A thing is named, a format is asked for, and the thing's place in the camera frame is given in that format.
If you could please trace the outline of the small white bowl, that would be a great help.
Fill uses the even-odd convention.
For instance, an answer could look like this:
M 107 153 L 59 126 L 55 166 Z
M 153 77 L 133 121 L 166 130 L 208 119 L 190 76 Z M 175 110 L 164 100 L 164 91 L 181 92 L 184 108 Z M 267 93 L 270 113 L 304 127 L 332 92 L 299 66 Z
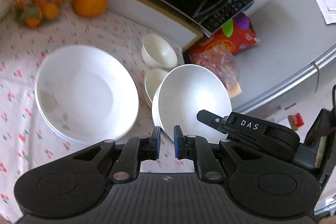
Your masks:
M 170 141 L 174 141 L 174 126 L 179 125 L 185 135 L 218 143 L 226 135 L 198 121 L 201 110 L 224 117 L 232 112 L 231 100 L 214 73 L 194 64 L 170 71 L 157 88 L 151 106 L 154 125 L 163 129 Z

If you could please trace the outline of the blue patterned plate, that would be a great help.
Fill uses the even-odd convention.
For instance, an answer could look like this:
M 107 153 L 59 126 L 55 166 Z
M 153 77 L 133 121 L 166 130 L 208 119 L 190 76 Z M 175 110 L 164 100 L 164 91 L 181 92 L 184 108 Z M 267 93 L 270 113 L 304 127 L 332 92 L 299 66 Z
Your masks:
M 63 134 L 62 132 L 60 132 L 59 130 L 57 130 L 56 128 L 54 128 L 54 126 L 52 126 L 50 124 L 50 122 L 47 120 L 47 118 L 45 117 L 45 115 L 42 113 L 41 110 L 39 110 L 40 115 L 42 116 L 44 122 L 46 123 L 46 125 L 48 125 L 48 127 L 59 137 L 61 137 L 62 139 L 66 140 L 66 141 L 71 141 L 74 142 L 76 144 L 80 144 L 80 145 L 88 145 L 88 143 L 80 141 L 80 140 L 76 140 L 74 138 L 68 137 L 67 135 Z

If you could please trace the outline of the large cream bowl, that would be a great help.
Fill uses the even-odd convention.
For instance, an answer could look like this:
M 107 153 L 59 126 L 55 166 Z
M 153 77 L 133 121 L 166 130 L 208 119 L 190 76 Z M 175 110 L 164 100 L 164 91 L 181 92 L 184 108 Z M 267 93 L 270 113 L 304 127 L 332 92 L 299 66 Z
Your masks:
M 155 92 L 163 79 L 168 74 L 163 69 L 154 69 L 148 72 L 144 78 L 144 98 L 147 106 L 151 109 Z

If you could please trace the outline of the Ganten water carton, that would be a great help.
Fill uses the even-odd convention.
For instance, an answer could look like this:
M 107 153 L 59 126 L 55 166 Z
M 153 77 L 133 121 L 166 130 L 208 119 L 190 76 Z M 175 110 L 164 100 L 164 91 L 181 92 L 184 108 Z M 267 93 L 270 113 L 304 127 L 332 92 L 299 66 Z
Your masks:
M 236 82 L 230 89 L 226 88 L 226 90 L 231 99 L 242 93 L 242 89 L 238 82 Z

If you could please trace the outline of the plastic bag of oranges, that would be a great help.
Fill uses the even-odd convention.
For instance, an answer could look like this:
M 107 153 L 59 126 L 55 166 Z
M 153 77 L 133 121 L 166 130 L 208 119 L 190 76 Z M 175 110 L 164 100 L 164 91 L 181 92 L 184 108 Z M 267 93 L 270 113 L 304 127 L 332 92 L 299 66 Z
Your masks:
M 205 51 L 190 53 L 189 57 L 193 64 L 212 71 L 226 88 L 232 89 L 237 84 L 238 66 L 227 47 L 217 44 Z

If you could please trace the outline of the cherry print tablecloth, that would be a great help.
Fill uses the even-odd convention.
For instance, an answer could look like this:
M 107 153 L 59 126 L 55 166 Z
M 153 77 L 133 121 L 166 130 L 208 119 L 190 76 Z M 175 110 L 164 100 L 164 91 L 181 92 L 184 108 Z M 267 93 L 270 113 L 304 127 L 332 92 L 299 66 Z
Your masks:
M 56 135 L 39 113 L 34 84 L 43 59 L 60 47 L 77 44 L 110 53 L 126 67 L 139 94 L 138 117 L 127 137 L 149 135 L 153 121 L 143 80 L 150 68 L 141 56 L 141 40 L 150 32 L 109 11 L 81 18 L 70 3 L 56 22 L 40 28 L 22 27 L 12 15 L 1 20 L 1 219 L 14 223 L 22 215 L 13 189 L 23 173 L 82 149 Z

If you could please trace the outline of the wooden framed white shelf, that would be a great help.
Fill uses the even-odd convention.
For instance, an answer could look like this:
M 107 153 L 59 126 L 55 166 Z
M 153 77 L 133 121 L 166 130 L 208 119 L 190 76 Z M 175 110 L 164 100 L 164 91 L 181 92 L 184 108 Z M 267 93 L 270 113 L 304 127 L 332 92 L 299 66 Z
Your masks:
M 172 40 L 184 51 L 203 37 L 200 27 L 159 0 L 108 0 L 107 10 Z

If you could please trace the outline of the silver refrigerator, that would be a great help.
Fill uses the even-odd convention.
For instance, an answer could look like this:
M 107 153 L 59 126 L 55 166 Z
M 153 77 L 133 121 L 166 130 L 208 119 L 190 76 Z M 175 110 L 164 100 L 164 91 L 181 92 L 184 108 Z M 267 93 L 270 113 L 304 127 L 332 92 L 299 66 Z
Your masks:
M 241 93 L 233 111 L 265 118 L 335 79 L 335 25 L 316 0 L 256 0 L 248 15 L 259 42 L 235 56 Z

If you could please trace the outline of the red cardboard box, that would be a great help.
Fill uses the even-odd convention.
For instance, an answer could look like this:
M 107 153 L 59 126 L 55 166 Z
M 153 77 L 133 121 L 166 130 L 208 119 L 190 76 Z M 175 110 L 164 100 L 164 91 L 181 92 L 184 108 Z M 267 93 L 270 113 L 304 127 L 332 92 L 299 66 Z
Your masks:
M 259 38 L 254 32 L 252 23 L 249 23 L 248 30 L 234 30 L 234 34 L 228 38 L 223 34 L 222 29 L 218 30 L 211 38 L 202 38 L 187 50 L 188 54 L 202 53 L 216 46 L 225 46 L 233 55 L 254 46 L 259 42 Z

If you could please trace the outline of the purple and green toy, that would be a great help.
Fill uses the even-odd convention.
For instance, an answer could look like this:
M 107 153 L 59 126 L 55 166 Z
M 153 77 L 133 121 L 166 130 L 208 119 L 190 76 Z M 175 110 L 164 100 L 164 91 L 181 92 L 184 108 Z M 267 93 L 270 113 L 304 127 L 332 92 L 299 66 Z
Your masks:
M 234 30 L 248 30 L 249 29 L 249 18 L 243 12 L 237 14 L 233 19 L 230 19 L 224 23 L 221 27 L 223 34 L 230 38 L 234 34 Z

